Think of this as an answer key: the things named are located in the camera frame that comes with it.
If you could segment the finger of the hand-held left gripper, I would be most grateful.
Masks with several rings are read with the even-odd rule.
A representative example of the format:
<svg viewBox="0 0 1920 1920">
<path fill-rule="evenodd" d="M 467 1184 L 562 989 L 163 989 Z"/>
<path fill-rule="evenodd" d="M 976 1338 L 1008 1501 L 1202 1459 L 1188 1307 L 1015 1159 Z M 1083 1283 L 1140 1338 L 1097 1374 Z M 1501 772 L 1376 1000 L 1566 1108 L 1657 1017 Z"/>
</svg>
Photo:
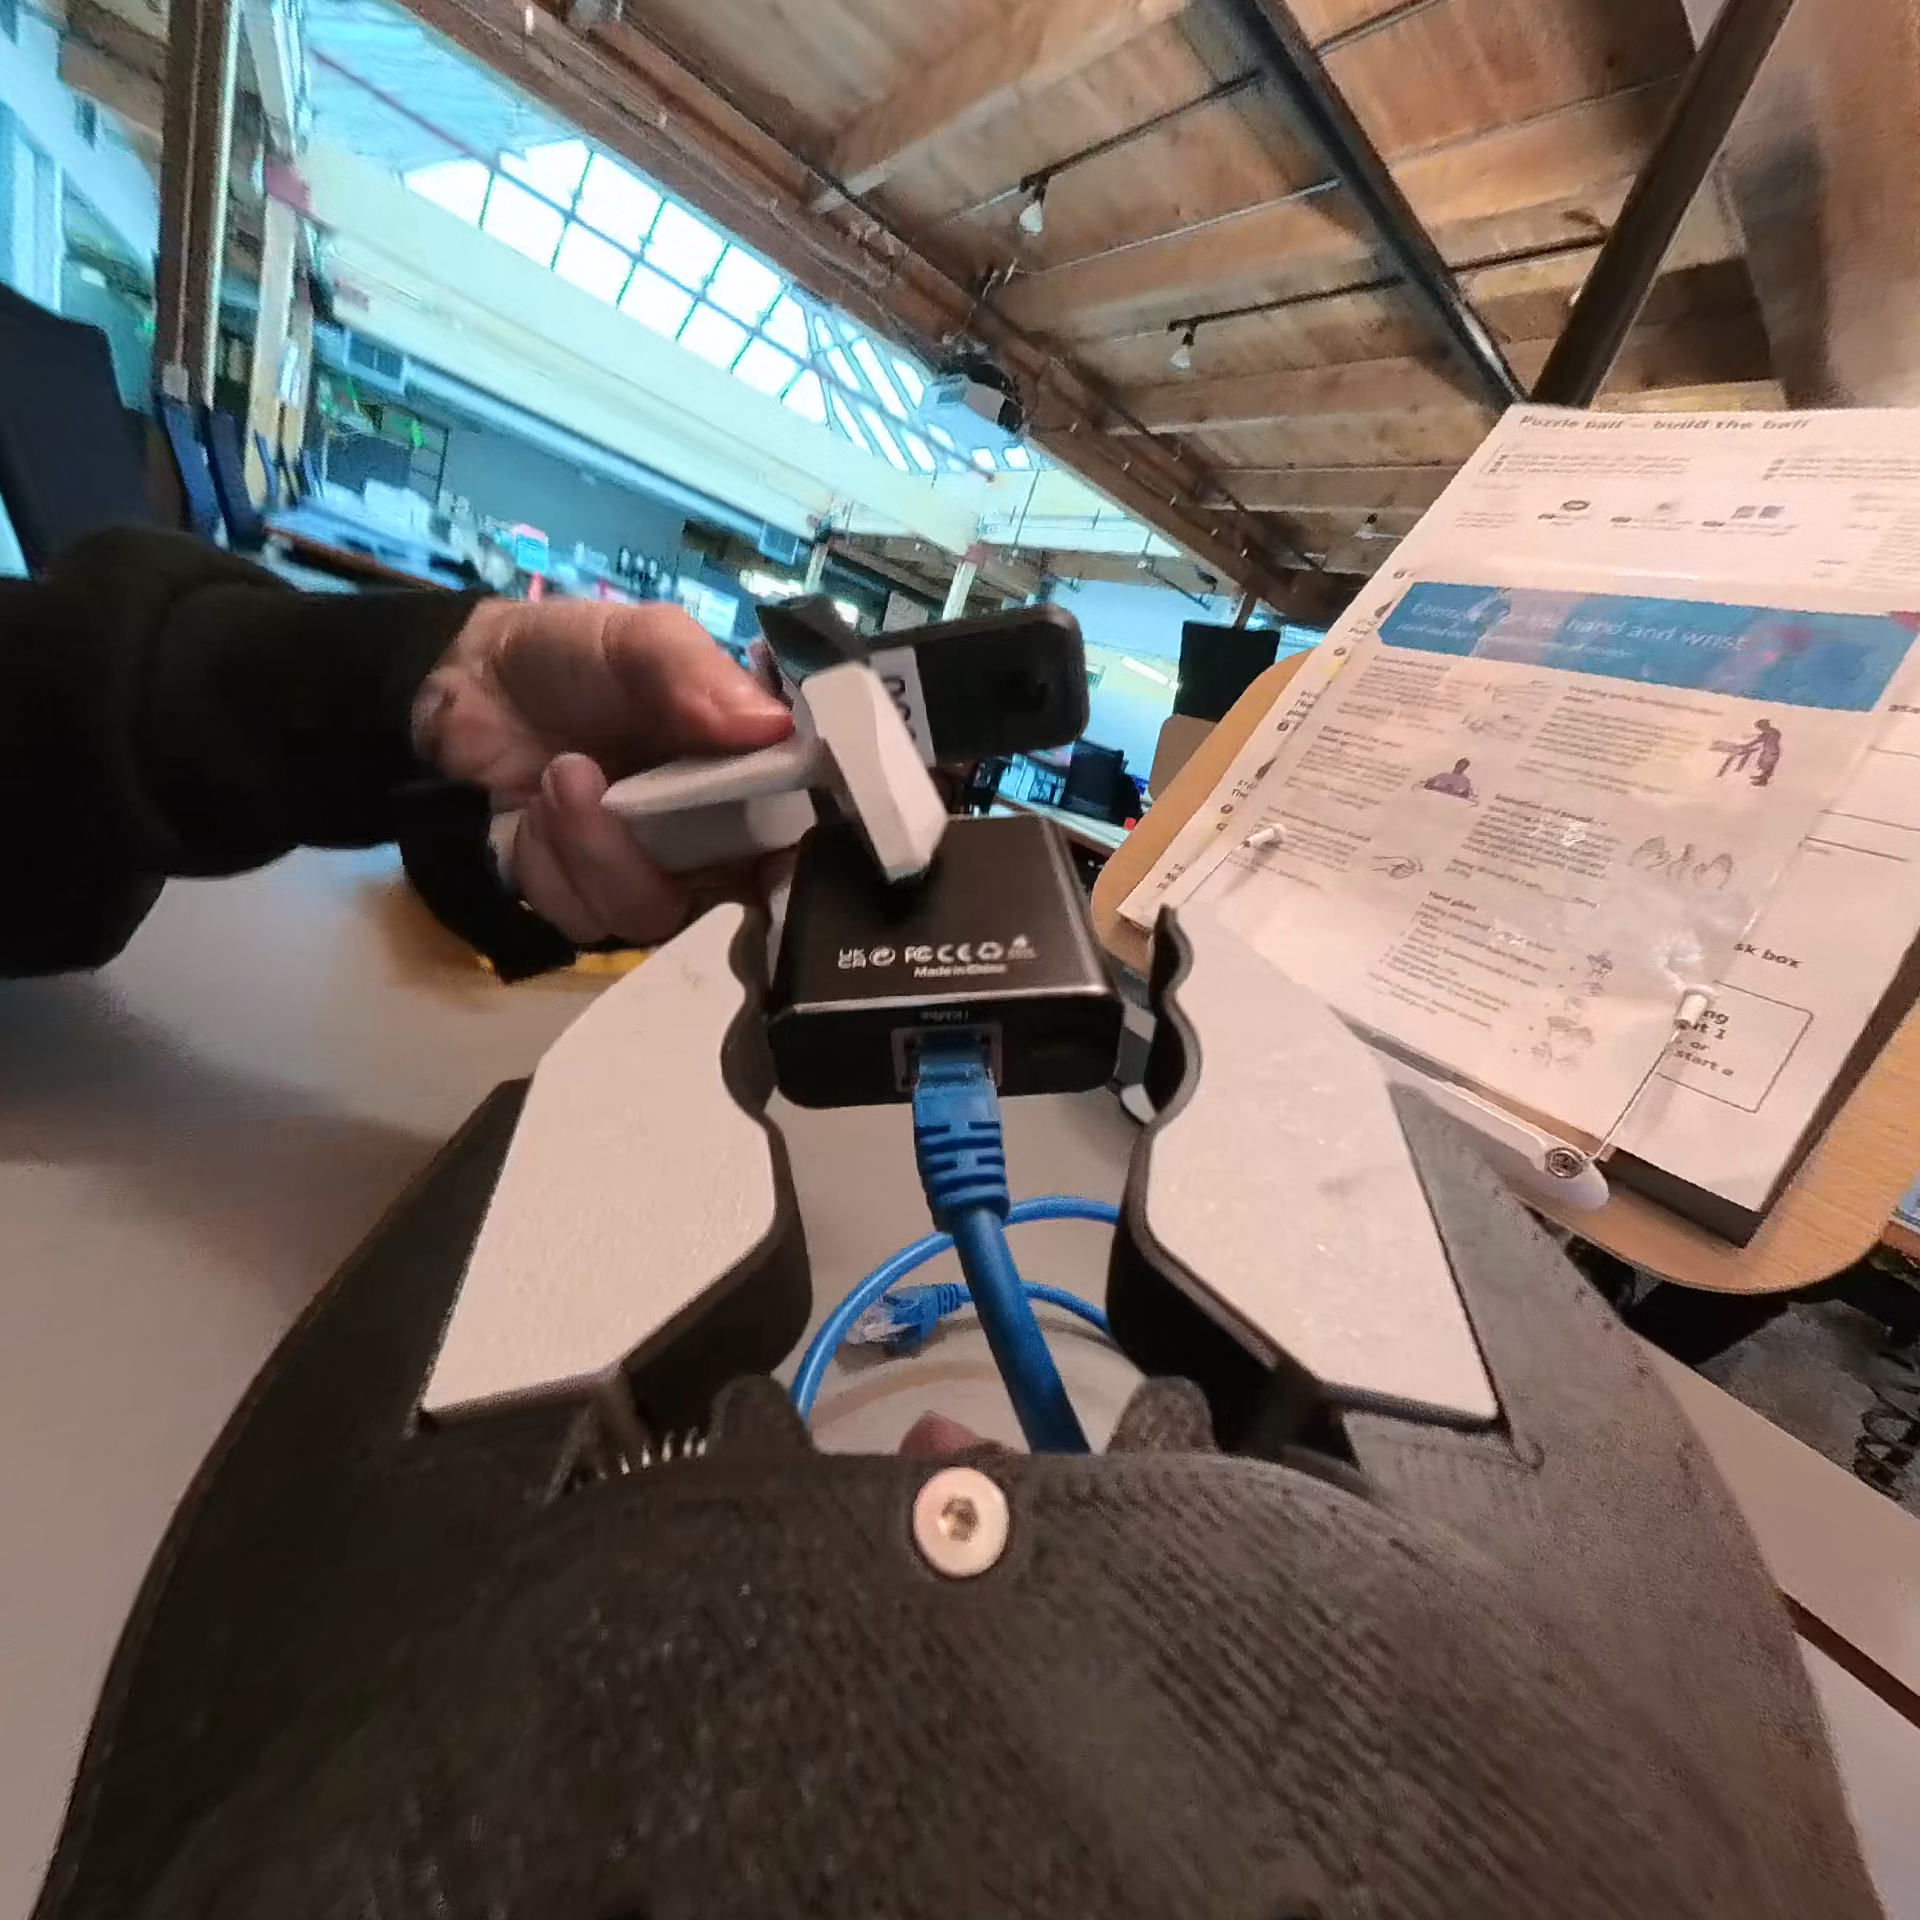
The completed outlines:
<svg viewBox="0 0 1920 1920">
<path fill-rule="evenodd" d="M 947 832 L 947 805 L 880 677 L 857 663 L 813 671 L 800 685 L 800 730 L 804 791 L 840 808 L 883 879 L 925 878 Z"/>
</svg>

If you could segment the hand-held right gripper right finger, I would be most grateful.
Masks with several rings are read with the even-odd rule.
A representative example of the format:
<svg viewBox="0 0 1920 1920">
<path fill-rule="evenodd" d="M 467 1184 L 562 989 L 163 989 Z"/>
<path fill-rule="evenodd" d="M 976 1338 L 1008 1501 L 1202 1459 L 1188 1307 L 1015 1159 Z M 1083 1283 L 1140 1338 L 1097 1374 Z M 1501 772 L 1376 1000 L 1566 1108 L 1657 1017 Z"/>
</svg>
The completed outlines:
<svg viewBox="0 0 1920 1920">
<path fill-rule="evenodd" d="M 1395 1087 L 1305 986 L 1207 909 L 1167 909 L 1156 1035 L 1107 1270 L 1144 1373 L 1222 1427 L 1268 1405 L 1495 1427 L 1483 1358 Z"/>
</svg>

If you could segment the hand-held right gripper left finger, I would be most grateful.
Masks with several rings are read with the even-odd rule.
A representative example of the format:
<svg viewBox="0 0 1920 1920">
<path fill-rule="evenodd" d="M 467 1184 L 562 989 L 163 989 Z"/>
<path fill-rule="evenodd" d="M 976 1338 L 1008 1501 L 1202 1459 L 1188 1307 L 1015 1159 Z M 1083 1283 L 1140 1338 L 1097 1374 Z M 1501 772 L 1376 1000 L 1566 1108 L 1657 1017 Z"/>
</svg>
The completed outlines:
<svg viewBox="0 0 1920 1920">
<path fill-rule="evenodd" d="M 782 1256 L 766 936 L 743 904 L 710 909 L 542 1052 L 421 1381 L 429 1421 L 601 1398 Z"/>
</svg>

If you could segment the grey ethernet splitter box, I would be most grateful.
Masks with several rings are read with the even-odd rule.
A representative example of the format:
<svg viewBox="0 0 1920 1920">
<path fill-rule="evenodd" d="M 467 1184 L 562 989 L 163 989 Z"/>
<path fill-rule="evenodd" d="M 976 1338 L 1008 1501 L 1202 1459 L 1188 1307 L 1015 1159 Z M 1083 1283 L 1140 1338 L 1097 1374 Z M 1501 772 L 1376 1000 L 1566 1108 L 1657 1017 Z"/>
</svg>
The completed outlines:
<svg viewBox="0 0 1920 1920">
<path fill-rule="evenodd" d="M 766 1038 L 804 1110 L 906 1102 L 925 1054 L 976 1052 L 1002 1095 L 1077 1095 L 1118 1066 L 1122 998 L 1068 845 L 1034 815 L 947 826 L 884 879 L 852 826 L 797 849 Z"/>
</svg>

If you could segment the grey desk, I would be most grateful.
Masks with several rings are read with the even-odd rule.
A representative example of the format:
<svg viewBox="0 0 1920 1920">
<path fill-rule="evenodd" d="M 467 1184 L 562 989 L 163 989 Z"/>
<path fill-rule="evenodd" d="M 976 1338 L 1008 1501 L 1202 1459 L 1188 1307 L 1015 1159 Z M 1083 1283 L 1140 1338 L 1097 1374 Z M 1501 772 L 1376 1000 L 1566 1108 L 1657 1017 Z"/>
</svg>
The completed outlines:
<svg viewBox="0 0 1920 1920">
<path fill-rule="evenodd" d="M 284 1330 L 605 979 L 501 987 L 386 853 L 172 888 L 103 973 L 6 983 L 2 1911 L 31 1916 L 172 1511 Z M 930 1220 L 899 1110 L 773 1104 L 813 1322 Z M 1916 1916 L 1916 1519 L 1667 1355 L 1785 1595 L 1868 1867 Z M 834 1367 L 832 1448 L 937 1409 L 1017 1440 L 986 1344 Z"/>
</svg>

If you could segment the person's left hand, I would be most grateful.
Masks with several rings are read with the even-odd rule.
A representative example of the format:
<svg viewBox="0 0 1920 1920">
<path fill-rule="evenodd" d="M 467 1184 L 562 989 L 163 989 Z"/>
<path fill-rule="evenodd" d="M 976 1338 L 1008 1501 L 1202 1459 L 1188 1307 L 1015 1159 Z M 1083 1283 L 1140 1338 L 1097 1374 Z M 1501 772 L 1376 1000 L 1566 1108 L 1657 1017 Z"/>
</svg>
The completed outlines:
<svg viewBox="0 0 1920 1920">
<path fill-rule="evenodd" d="M 778 898 L 788 853 L 670 876 L 602 799 L 656 765 L 792 732 L 780 696 L 675 604 L 483 601 L 412 707 L 416 756 L 520 815 L 520 896 L 576 948 L 652 948 L 725 898 Z"/>
</svg>

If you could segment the white board stand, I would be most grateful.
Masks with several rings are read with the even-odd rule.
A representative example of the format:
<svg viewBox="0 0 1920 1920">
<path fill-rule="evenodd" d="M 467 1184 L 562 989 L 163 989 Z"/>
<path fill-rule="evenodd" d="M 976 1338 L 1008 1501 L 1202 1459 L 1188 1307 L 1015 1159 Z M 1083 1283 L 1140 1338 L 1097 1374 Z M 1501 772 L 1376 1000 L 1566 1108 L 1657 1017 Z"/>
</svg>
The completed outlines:
<svg viewBox="0 0 1920 1920">
<path fill-rule="evenodd" d="M 1389 1062 L 1389 1080 L 1407 1092 L 1426 1097 L 1427 1104 L 1476 1135 L 1487 1164 L 1510 1185 L 1534 1196 L 1534 1201 L 1556 1202 L 1572 1212 L 1598 1212 L 1610 1206 L 1612 1190 L 1598 1157 L 1553 1129 L 1518 1116 L 1459 1084 L 1432 1079 L 1396 1062 Z"/>
</svg>

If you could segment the black monitor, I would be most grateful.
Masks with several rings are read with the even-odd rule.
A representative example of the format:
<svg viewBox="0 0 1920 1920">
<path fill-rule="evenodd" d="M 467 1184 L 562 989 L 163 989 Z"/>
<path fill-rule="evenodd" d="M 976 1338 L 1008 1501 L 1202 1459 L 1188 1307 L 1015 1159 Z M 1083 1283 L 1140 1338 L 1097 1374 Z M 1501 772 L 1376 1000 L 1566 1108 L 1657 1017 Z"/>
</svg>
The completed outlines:
<svg viewBox="0 0 1920 1920">
<path fill-rule="evenodd" d="M 1220 724 L 1278 658 L 1278 630 L 1188 620 L 1181 627 L 1171 717 Z"/>
</svg>

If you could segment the ceiling projector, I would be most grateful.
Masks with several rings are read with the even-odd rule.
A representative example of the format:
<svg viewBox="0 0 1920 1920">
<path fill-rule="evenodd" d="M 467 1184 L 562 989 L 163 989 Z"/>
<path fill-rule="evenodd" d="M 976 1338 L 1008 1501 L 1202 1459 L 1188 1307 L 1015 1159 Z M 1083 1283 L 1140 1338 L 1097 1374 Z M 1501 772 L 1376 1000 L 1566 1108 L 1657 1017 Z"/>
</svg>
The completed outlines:
<svg viewBox="0 0 1920 1920">
<path fill-rule="evenodd" d="M 1022 441 L 1029 410 L 1019 382 L 991 355 L 957 355 L 937 366 L 923 390 L 929 421 L 973 419 L 994 432 Z"/>
</svg>

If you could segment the rows of office desks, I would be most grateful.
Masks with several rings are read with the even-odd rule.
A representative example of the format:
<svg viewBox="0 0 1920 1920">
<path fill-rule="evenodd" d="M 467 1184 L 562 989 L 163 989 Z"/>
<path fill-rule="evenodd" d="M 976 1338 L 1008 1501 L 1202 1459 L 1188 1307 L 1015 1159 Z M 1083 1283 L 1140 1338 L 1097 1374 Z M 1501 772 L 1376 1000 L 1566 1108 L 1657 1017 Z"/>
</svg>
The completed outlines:
<svg viewBox="0 0 1920 1920">
<path fill-rule="evenodd" d="M 302 559 L 306 547 L 342 551 L 435 585 L 473 585 L 535 597 L 662 601 L 743 653 L 761 637 L 759 609 L 804 590 L 825 592 L 865 633 L 933 621 L 947 580 L 899 589 L 872 566 L 831 555 L 804 585 L 805 559 L 780 528 L 747 536 L 690 511 L 668 482 L 564 459 L 550 445 L 453 412 L 421 416 L 381 404 L 366 416 L 308 423 L 299 498 L 275 508 L 264 551 L 318 579 L 344 566 Z M 1046 592 L 1071 613 L 1089 641 L 1085 737 L 1126 754 L 1145 780 L 1171 714 L 1187 601 L 1170 589 L 1059 584 Z"/>
</svg>

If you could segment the cardboard-backed instruction sheet board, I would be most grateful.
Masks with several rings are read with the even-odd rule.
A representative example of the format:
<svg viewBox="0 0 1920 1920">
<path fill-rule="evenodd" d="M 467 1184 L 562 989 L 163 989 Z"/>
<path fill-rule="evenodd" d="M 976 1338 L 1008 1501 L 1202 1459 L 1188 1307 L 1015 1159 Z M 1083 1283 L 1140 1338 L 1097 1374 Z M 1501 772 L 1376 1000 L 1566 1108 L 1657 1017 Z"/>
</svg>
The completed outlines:
<svg viewBox="0 0 1920 1920">
<path fill-rule="evenodd" d="M 1916 973 L 1914 406 L 1518 406 L 1118 898 L 1746 1246 Z"/>
</svg>

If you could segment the ceiling track lights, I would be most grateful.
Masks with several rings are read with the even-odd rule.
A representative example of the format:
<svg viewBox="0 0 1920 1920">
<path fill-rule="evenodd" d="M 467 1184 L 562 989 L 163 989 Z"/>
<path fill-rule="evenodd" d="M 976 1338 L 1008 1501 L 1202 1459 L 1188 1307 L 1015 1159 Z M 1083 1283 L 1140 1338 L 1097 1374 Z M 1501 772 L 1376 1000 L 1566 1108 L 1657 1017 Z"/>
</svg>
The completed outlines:
<svg viewBox="0 0 1920 1920">
<path fill-rule="evenodd" d="M 1010 229 L 1012 272 L 997 310 L 1051 341 L 1153 331 L 1194 295 L 1198 267 L 1183 261 L 1187 239 L 1212 218 L 1207 198 L 1170 172 L 1059 175 Z"/>
</svg>

